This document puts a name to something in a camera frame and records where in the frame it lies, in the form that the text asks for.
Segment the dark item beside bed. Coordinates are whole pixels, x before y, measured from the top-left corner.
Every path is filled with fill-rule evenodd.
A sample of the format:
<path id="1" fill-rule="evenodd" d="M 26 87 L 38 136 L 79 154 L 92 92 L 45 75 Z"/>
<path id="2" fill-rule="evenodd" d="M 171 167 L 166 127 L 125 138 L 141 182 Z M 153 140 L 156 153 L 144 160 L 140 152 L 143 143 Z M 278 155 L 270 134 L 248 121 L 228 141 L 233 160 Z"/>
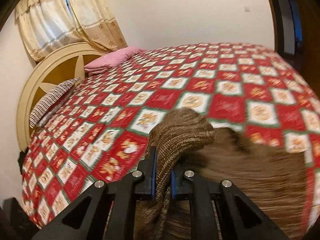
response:
<path id="1" fill-rule="evenodd" d="M 39 228 L 29 219 L 16 198 L 3 202 L 0 239 L 32 239 Z"/>

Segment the cream round headboard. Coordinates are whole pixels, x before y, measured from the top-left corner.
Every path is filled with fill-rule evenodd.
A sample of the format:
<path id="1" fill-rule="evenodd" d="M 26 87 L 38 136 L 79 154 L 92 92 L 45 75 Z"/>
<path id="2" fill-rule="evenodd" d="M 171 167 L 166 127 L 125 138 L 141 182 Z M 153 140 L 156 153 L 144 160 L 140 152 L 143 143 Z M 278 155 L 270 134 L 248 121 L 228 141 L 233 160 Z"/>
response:
<path id="1" fill-rule="evenodd" d="M 84 65 L 105 55 L 105 52 L 93 48 L 86 42 L 66 45 L 50 53 L 36 65 L 26 81 L 16 113 L 16 132 L 21 151 L 28 146 L 33 131 L 29 126 L 29 115 L 32 108 L 42 96 L 63 81 L 86 77 Z"/>

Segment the dark wooden door frame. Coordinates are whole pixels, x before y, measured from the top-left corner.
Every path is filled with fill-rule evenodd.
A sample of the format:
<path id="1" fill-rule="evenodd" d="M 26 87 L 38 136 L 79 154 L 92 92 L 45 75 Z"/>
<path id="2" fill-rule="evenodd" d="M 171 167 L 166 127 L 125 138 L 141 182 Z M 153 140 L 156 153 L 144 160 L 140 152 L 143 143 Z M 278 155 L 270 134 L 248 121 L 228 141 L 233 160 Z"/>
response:
<path id="1" fill-rule="evenodd" d="M 313 87 L 319 85 L 319 0 L 268 0 L 275 51 Z"/>

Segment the red checkered teddy bedspread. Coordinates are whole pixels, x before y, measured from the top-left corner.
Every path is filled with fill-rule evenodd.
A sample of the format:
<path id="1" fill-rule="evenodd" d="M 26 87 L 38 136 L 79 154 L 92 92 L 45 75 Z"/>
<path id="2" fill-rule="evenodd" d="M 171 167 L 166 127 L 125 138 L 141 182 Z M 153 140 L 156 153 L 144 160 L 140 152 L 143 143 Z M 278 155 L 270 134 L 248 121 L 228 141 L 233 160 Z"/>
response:
<path id="1" fill-rule="evenodd" d="M 319 216 L 319 99 L 274 51 L 198 43 L 139 53 L 87 76 L 32 128 L 22 165 L 22 206 L 38 226 L 94 181 L 135 168 L 149 132 L 171 109 L 191 108 L 213 127 L 304 152 L 304 226 Z"/>

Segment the pink folded blanket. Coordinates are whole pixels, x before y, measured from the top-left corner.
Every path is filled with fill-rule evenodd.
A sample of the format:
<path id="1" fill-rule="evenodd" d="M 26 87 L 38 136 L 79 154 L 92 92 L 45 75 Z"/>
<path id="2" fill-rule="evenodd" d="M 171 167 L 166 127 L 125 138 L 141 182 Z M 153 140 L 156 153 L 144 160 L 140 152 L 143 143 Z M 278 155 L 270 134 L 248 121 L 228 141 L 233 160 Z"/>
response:
<path id="1" fill-rule="evenodd" d="M 89 75 L 102 74 L 112 68 L 116 68 L 131 57 L 146 52 L 144 49 L 140 49 L 137 46 L 129 46 L 122 48 L 104 56 L 101 56 L 94 61 L 84 66 L 84 71 Z"/>

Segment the beige patterned curtain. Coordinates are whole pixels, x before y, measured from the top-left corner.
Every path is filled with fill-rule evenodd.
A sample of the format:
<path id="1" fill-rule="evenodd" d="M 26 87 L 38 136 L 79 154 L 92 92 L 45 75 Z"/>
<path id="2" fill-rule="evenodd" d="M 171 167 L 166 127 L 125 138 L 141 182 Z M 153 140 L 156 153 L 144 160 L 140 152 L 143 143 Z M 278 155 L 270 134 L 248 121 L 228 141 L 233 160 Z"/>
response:
<path id="1" fill-rule="evenodd" d="M 107 0 L 20 0 L 15 18 L 36 62 L 71 43 L 87 42 L 107 53 L 127 46 Z"/>

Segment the brown knitted sun sweater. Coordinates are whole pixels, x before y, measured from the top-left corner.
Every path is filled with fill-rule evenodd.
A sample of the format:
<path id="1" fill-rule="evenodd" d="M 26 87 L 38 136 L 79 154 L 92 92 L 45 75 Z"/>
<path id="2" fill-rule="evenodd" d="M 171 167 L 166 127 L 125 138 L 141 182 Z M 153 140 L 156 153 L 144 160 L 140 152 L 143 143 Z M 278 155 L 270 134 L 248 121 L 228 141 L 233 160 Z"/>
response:
<path id="1" fill-rule="evenodd" d="M 304 153 L 255 144 L 230 128 L 214 128 L 192 109 L 169 112 L 149 133 L 158 153 L 156 196 L 138 203 L 135 239 L 188 239 L 187 207 L 171 199 L 170 172 L 181 161 L 210 181 L 231 180 L 290 239 L 301 239 L 306 199 Z"/>

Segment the striped pillow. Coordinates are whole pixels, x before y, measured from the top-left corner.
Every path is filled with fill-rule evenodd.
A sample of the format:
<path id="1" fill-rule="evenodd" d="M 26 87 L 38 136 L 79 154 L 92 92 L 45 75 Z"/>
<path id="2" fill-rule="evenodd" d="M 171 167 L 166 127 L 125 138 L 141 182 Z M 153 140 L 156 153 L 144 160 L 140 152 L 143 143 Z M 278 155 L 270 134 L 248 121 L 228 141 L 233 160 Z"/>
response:
<path id="1" fill-rule="evenodd" d="M 34 128 L 40 120 L 80 81 L 79 77 L 63 81 L 52 88 L 35 104 L 29 116 L 29 127 Z"/>

